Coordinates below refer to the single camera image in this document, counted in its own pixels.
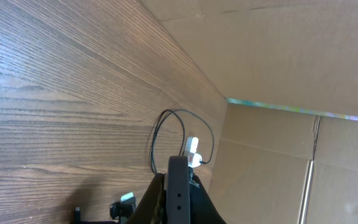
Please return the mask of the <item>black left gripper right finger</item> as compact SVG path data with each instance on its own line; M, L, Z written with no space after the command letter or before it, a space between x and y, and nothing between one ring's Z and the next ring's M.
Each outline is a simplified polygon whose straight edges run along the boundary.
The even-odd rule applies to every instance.
M197 175L190 182L191 224L226 224Z

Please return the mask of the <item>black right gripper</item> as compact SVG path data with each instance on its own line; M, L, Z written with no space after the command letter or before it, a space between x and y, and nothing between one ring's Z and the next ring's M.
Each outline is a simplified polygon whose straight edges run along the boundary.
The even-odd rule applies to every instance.
M133 200L126 200L123 202L114 202L110 205L109 213L113 220L118 223L127 223L130 216L136 209L136 202Z

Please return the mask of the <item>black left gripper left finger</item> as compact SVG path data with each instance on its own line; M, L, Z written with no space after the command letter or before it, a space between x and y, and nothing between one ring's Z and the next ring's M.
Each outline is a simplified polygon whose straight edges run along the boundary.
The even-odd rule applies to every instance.
M127 224L163 223L166 204L164 174L156 174Z

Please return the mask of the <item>smartphone with light blue screen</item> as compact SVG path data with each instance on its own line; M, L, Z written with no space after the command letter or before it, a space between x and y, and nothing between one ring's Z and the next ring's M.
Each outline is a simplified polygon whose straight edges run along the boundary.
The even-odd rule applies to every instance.
M167 175L165 207L167 224L190 224L190 175L187 158L171 156Z

